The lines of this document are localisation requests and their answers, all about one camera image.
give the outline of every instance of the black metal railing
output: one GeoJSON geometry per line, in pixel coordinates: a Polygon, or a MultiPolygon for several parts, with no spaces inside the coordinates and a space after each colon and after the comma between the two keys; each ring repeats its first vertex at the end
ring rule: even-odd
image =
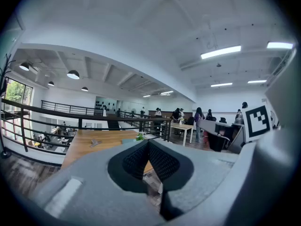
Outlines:
{"type": "Polygon", "coordinates": [[[41,108],[46,110],[60,111],[64,113],[71,114],[82,114],[82,115],[103,115],[103,109],[95,109],[89,107],[82,107],[76,105],[67,105],[61,103],[50,102],[46,100],[42,100],[41,108]]]}
{"type": "Polygon", "coordinates": [[[34,107],[34,106],[30,106],[30,105],[23,105],[17,102],[13,102],[13,101],[9,101],[6,99],[2,99],[2,102],[8,105],[12,105],[18,108],[18,113],[14,113],[14,112],[7,112],[5,110],[1,110],[1,120],[3,122],[2,126],[2,130],[7,131],[9,133],[12,133],[15,136],[15,139],[4,135],[4,133],[2,133],[1,130],[1,134],[4,138],[11,140],[17,144],[20,144],[22,146],[24,146],[25,151],[28,151],[28,148],[34,149],[34,150],[39,150],[39,151],[43,151],[43,152],[47,152],[47,153],[54,153],[54,154],[61,154],[61,155],[65,155],[66,153],[62,153],[62,152],[55,152],[55,151],[51,151],[48,149],[43,149],[43,148],[39,148],[34,146],[36,143],[40,143],[40,144],[45,144],[45,145],[55,145],[55,146],[60,146],[60,147],[69,147],[70,145],[63,145],[60,143],[55,143],[55,142],[49,142],[49,141],[45,141],[45,140],[39,140],[36,137],[32,136],[32,133],[29,136],[25,135],[25,130],[30,131],[30,132],[34,132],[40,135],[44,135],[44,136],[57,136],[57,137],[65,137],[68,139],[73,139],[74,136],[68,136],[68,135],[61,135],[61,134],[53,134],[52,131],[56,131],[57,128],[69,128],[69,129],[73,129],[73,130],[78,130],[78,129],[86,129],[86,130],[132,130],[132,129],[139,129],[140,132],[143,132],[145,130],[148,131],[148,133],[145,134],[153,134],[153,132],[151,132],[151,129],[154,130],[158,130],[158,128],[160,129],[160,132],[157,132],[157,136],[155,138],[162,138],[164,140],[169,141],[169,132],[170,132],[170,123],[171,123],[171,119],[167,119],[167,118],[151,118],[150,116],[147,115],[143,115],[143,117],[137,117],[138,114],[132,114],[128,116],[129,113],[124,113],[122,117],[116,117],[116,118],[112,118],[112,117],[103,117],[103,116],[99,116],[99,115],[88,115],[88,114],[79,114],[79,113],[66,113],[66,112],[61,112],[61,111],[57,111],[57,110],[52,110],[52,109],[45,109],[45,108],[39,108],[39,107],[34,107]],[[77,126],[69,126],[69,125],[59,125],[59,124],[55,124],[55,123],[48,123],[48,122],[43,122],[43,121],[39,121],[39,120],[34,120],[31,117],[31,112],[36,112],[36,113],[41,113],[41,114],[49,114],[49,115],[55,115],[55,116],[60,116],[60,117],[64,117],[65,118],[75,118],[78,120],[77,126]],[[20,124],[16,124],[14,123],[15,119],[20,119],[20,124]],[[44,125],[50,125],[50,126],[54,126],[56,127],[56,129],[53,129],[50,132],[44,132],[44,131],[40,131],[38,129],[33,129],[32,126],[30,127],[25,127],[24,126],[24,120],[29,121],[31,123],[28,123],[29,125],[32,125],[32,122],[34,123],[39,123],[39,124],[44,124],[44,125]],[[124,121],[127,122],[131,125],[130,128],[87,128],[87,127],[83,127],[83,120],[94,120],[94,121],[124,121]],[[12,131],[8,128],[5,127],[5,124],[11,124],[13,125],[13,127],[19,127],[21,129],[21,133],[17,133],[15,131],[15,129],[12,131]]]}

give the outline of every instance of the ceiling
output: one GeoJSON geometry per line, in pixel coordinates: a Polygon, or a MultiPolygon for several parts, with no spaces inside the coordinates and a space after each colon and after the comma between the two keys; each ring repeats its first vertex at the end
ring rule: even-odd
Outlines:
{"type": "MultiPolygon", "coordinates": [[[[210,88],[212,84],[228,82],[233,82],[233,87],[260,86],[247,84],[249,80],[258,79],[267,79],[268,85],[275,76],[275,70],[285,63],[289,51],[268,50],[267,43],[269,41],[296,43],[285,20],[270,0],[42,1],[43,7],[39,10],[43,13],[47,13],[47,9],[64,11],[63,8],[68,8],[69,13],[60,13],[56,23],[59,21],[63,23],[65,17],[76,16],[70,12],[70,7],[75,13],[82,9],[86,13],[93,13],[94,17],[99,16],[104,23],[110,18],[103,17],[104,13],[101,11],[118,15],[122,21],[127,22],[127,26],[142,31],[150,38],[139,44],[139,47],[146,50],[147,46],[160,48],[161,53],[153,55],[154,59],[166,57],[170,61],[161,63],[161,68],[173,72],[174,81],[183,82],[197,92],[213,89],[210,88]],[[200,58],[203,53],[235,45],[242,46],[241,52],[205,60],[200,58]]],[[[25,26],[28,24],[29,28],[34,24],[36,14],[27,13],[27,16],[22,16],[25,14],[22,9],[20,14],[25,26]]],[[[81,21],[80,17],[78,19],[82,22],[81,26],[89,24],[89,21],[81,21]]],[[[123,30],[114,32],[114,36],[119,38],[125,36],[123,30]]],[[[127,43],[130,47],[132,41],[127,40],[127,43]]],[[[76,69],[83,77],[103,80],[123,89],[137,91],[141,95],[161,92],[168,88],[142,78],[137,71],[95,61],[87,56],[78,56],[76,53],[19,49],[16,56],[19,60],[28,56],[44,70],[52,70],[55,76],[64,76],[68,70],[76,69]]]]}
{"type": "Polygon", "coordinates": [[[80,79],[106,82],[121,89],[138,92],[143,96],[159,94],[167,89],[133,72],[75,53],[19,48],[13,60],[15,60],[11,65],[13,71],[35,82],[40,81],[44,85],[47,85],[49,80],[65,79],[68,71],[76,70],[79,72],[80,79]],[[29,72],[19,68],[19,65],[26,61],[32,64],[29,72]]]}

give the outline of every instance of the ceiling light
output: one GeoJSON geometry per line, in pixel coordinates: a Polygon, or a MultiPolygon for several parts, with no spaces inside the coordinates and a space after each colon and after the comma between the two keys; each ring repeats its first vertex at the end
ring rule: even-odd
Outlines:
{"type": "Polygon", "coordinates": [[[161,94],[173,93],[173,91],[162,92],[161,94]]]}
{"type": "Polygon", "coordinates": [[[79,73],[76,71],[76,70],[70,70],[68,73],[67,73],[67,76],[71,79],[75,79],[75,80],[78,80],[79,79],[79,73]]]}
{"type": "Polygon", "coordinates": [[[29,64],[27,62],[21,63],[19,67],[23,70],[29,71],[29,64]]]}
{"type": "Polygon", "coordinates": [[[225,85],[232,85],[232,83],[224,83],[224,84],[212,85],[211,87],[218,87],[218,86],[225,86],[225,85]]]}
{"type": "Polygon", "coordinates": [[[268,42],[267,48],[285,48],[291,49],[293,47],[292,43],[281,43],[281,42],[268,42]]]}
{"type": "Polygon", "coordinates": [[[248,84],[251,84],[251,83],[265,83],[267,82],[267,80],[262,80],[262,81],[248,81],[248,84]]]}
{"type": "Polygon", "coordinates": [[[229,48],[223,48],[223,49],[219,49],[219,50],[216,50],[216,51],[212,51],[212,52],[209,52],[209,53],[205,53],[205,54],[202,54],[201,57],[202,59],[205,59],[205,58],[210,58],[210,57],[213,57],[213,56],[217,56],[217,55],[223,55],[223,54],[228,54],[228,53],[233,53],[233,52],[239,52],[241,50],[241,46],[233,46],[233,47],[229,47],[229,48]]]}

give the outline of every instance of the wooden table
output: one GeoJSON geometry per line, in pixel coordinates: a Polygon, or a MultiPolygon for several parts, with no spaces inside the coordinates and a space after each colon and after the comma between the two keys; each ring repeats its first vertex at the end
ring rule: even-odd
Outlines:
{"type": "Polygon", "coordinates": [[[185,146],[185,142],[186,142],[186,136],[187,136],[187,130],[190,130],[191,129],[191,135],[190,135],[190,143],[192,141],[192,133],[193,133],[193,126],[192,125],[180,125],[178,123],[171,123],[170,125],[170,134],[171,134],[171,128],[177,128],[177,129],[181,129],[181,130],[184,130],[184,140],[183,140],[183,146],[185,146]]]}
{"type": "MultiPolygon", "coordinates": [[[[70,144],[61,168],[66,168],[73,161],[88,153],[98,152],[121,145],[122,139],[135,139],[137,134],[138,133],[133,130],[78,130],[70,144]],[[90,147],[92,139],[102,141],[102,143],[94,147],[90,147]]],[[[151,170],[152,165],[148,161],[144,169],[144,173],[151,170]]]]}

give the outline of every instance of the tree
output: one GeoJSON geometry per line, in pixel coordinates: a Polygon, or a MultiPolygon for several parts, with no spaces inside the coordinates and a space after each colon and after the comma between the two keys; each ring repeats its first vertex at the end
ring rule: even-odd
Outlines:
{"type": "Polygon", "coordinates": [[[6,89],[5,99],[22,103],[23,92],[24,85],[17,81],[12,81],[6,89]]]}

